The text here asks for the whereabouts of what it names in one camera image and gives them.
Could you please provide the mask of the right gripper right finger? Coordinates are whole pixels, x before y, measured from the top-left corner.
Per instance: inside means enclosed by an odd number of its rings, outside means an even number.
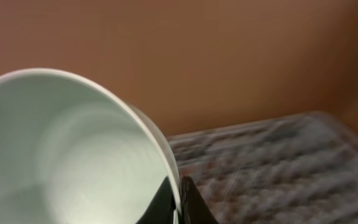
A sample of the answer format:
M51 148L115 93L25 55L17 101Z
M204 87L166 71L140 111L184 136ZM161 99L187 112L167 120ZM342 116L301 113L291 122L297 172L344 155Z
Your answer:
M190 176L181 178L182 224L218 224Z

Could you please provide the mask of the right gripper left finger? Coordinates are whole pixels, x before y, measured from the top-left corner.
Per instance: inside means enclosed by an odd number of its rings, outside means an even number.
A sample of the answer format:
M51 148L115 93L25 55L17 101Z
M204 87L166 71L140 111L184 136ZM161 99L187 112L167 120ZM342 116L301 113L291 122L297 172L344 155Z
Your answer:
M166 177L137 224L173 224L175 209L172 188Z

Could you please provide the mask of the mint green bowl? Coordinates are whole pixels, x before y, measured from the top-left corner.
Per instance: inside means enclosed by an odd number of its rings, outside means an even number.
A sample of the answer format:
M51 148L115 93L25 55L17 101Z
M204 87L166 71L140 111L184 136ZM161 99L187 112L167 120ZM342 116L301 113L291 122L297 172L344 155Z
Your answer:
M70 72L0 76L0 224L137 223L166 177L178 223L177 164L141 110Z

